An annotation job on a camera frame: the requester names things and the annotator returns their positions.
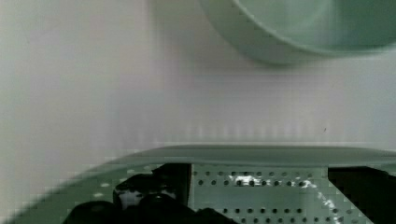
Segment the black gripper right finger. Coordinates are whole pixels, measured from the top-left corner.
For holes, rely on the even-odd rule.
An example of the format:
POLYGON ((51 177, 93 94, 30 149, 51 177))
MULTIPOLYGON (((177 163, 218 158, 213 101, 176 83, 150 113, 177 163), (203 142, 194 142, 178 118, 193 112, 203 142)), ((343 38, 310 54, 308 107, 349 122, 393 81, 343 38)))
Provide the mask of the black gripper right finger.
POLYGON ((396 182, 393 175, 359 166, 329 168, 328 178, 374 224, 396 223, 396 182))

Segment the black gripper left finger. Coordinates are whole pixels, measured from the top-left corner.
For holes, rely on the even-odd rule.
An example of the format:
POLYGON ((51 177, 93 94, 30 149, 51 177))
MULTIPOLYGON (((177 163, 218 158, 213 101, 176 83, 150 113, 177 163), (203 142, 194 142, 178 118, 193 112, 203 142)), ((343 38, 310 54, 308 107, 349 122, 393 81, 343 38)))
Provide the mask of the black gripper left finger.
POLYGON ((112 191, 112 200, 75 206, 62 224, 238 224, 212 208, 188 207, 191 165, 166 163, 132 175, 112 191))

